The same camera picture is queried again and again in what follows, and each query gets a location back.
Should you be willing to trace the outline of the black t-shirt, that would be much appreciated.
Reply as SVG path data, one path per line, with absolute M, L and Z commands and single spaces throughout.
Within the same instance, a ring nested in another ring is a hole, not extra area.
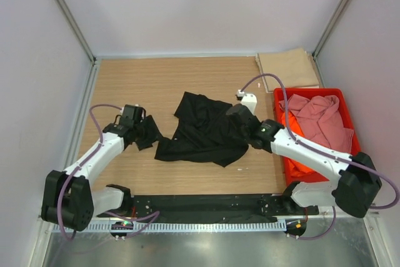
M 149 115 L 143 121 L 144 136 L 136 140 L 136 146 L 141 151 L 157 142 L 156 160 L 212 162 L 224 168 L 242 158 L 249 148 L 226 116 L 231 107 L 230 103 L 186 91 L 174 113 L 178 126 L 172 138 L 164 137 Z

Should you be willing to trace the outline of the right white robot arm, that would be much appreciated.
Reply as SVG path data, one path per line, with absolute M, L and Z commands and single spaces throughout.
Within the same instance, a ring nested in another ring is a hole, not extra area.
M 293 159 L 325 177 L 321 182 L 290 184 L 281 200 L 285 212 L 296 214 L 308 206 L 337 206 L 353 217 L 365 217 L 382 186 L 369 155 L 333 151 L 311 141 L 301 144 L 282 124 L 271 119 L 260 121 L 242 104 L 228 109 L 226 116 L 253 148 Z

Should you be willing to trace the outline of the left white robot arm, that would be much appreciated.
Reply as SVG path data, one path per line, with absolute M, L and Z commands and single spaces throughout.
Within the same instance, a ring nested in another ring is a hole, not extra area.
M 91 185 L 106 166 L 129 145 L 145 137 L 144 118 L 121 117 L 107 125 L 99 140 L 73 165 L 46 177 L 41 218 L 75 231 L 86 229 L 93 217 L 112 211 L 127 216 L 133 208 L 129 188 L 109 184 L 93 192 Z

